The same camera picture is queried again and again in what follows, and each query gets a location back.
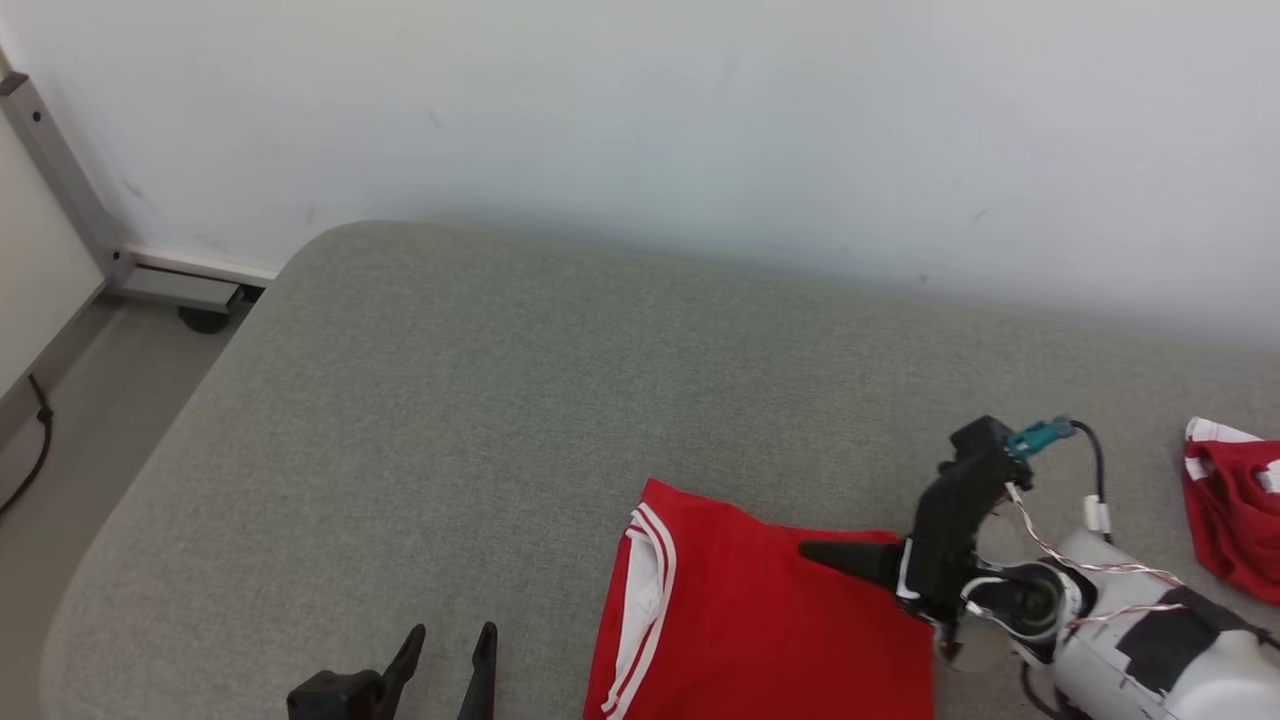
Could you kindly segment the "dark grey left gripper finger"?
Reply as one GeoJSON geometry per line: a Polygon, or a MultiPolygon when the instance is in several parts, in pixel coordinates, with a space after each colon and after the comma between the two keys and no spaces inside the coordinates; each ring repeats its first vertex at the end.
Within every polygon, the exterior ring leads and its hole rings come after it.
{"type": "Polygon", "coordinates": [[[404,687],[416,673],[425,635],[425,625],[415,625],[404,638],[394,659],[381,674],[381,694],[378,701],[379,719],[390,720],[396,717],[404,687]]]}
{"type": "Polygon", "coordinates": [[[497,707],[497,646],[498,628],[495,623],[484,623],[471,655],[472,675],[458,720],[493,720],[497,707]]]}

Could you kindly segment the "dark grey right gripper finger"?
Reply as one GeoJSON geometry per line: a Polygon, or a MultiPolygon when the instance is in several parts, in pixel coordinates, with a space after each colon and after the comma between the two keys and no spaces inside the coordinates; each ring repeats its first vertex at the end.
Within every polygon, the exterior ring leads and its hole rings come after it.
{"type": "Polygon", "coordinates": [[[799,553],[808,561],[836,570],[884,591],[896,591],[905,542],[805,541],[799,553]]]}

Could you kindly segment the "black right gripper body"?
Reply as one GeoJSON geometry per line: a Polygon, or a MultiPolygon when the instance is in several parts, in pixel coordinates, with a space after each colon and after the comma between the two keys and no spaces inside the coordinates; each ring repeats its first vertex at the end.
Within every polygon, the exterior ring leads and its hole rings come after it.
{"type": "Polygon", "coordinates": [[[952,626],[960,587],[975,570],[977,532],[991,509],[980,473],[947,470],[920,496],[897,569],[897,601],[914,616],[952,626]]]}

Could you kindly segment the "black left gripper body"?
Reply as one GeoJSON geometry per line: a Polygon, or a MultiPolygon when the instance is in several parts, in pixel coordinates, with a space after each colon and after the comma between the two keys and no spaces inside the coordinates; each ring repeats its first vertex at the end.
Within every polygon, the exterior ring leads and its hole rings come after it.
{"type": "Polygon", "coordinates": [[[401,679],[374,670],[320,671],[287,696],[288,719],[392,719],[401,679]]]}

